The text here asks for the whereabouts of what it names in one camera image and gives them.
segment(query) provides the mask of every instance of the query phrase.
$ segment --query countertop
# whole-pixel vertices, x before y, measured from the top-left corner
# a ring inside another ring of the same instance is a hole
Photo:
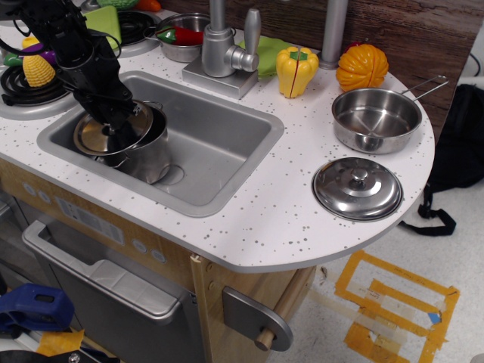
[[[170,14],[161,11],[158,15]],[[12,26],[3,25],[0,37],[17,47],[23,38]],[[430,174],[435,142],[428,116],[418,101],[422,124],[398,153],[363,154],[336,139],[331,105],[342,91],[335,71],[318,70],[306,93],[295,99],[279,93],[275,77],[260,79],[238,101],[183,82],[186,64],[165,58],[160,48],[119,59],[119,63],[121,73],[140,70],[270,113],[281,119],[284,134],[224,208],[205,218],[177,213],[41,150],[37,135],[64,113],[30,121],[0,117],[0,157],[233,271],[304,268],[361,249],[402,220]],[[388,74],[382,88],[400,92],[407,87]],[[313,175],[325,163],[343,157],[368,158],[396,174],[404,193],[396,213],[376,222],[352,222],[334,216],[318,203],[312,193]]]

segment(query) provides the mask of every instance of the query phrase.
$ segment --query button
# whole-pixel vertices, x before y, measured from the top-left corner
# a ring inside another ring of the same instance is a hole
[[[141,242],[140,240],[133,240],[132,241],[133,246],[135,246],[135,249],[137,249],[141,253],[146,253],[148,252],[148,248]]]
[[[37,195],[36,190],[33,188],[32,185],[27,184],[27,183],[23,183],[23,187],[25,188],[25,190],[27,191],[27,193],[29,193],[33,197],[35,197]]]
[[[51,203],[51,198],[43,191],[39,191],[39,197],[40,199],[44,200],[47,204]]]
[[[166,257],[158,250],[151,250],[151,255],[152,257],[161,262],[161,263],[166,263]]]

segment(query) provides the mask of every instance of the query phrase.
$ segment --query wooden cabinet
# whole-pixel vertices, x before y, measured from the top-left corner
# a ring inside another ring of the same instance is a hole
[[[287,295],[284,291],[290,285],[295,270],[265,274],[241,274],[230,271],[116,213],[1,159],[0,187],[30,206],[193,292],[197,299],[206,362],[257,363],[267,359],[268,352],[258,349],[252,340],[225,325],[222,291],[224,287],[229,286],[274,309],[280,298]],[[119,228],[123,232],[125,243],[120,244],[119,241],[70,218],[62,210],[59,200],[82,208]],[[147,251],[157,251],[164,260],[161,262],[151,253],[140,253],[133,243],[134,240],[142,241]],[[289,318],[297,310],[314,278],[315,268],[306,270],[303,286],[298,290],[295,301],[284,313],[285,318]]]

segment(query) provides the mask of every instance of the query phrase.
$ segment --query gray knob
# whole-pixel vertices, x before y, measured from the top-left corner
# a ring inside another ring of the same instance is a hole
[[[368,171],[363,168],[354,168],[351,171],[351,176],[355,182],[362,183],[368,177]]]
[[[245,50],[247,54],[254,55],[257,53],[261,28],[259,10],[249,9],[244,26]]]

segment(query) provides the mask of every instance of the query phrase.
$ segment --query blue object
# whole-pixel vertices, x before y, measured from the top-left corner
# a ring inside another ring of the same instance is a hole
[[[436,314],[435,312],[429,312],[429,318],[432,324],[437,324],[442,322],[442,319],[440,318],[439,314]]]
[[[60,289],[24,284],[0,296],[0,331],[15,325],[30,330],[62,331],[69,327],[74,305]]]

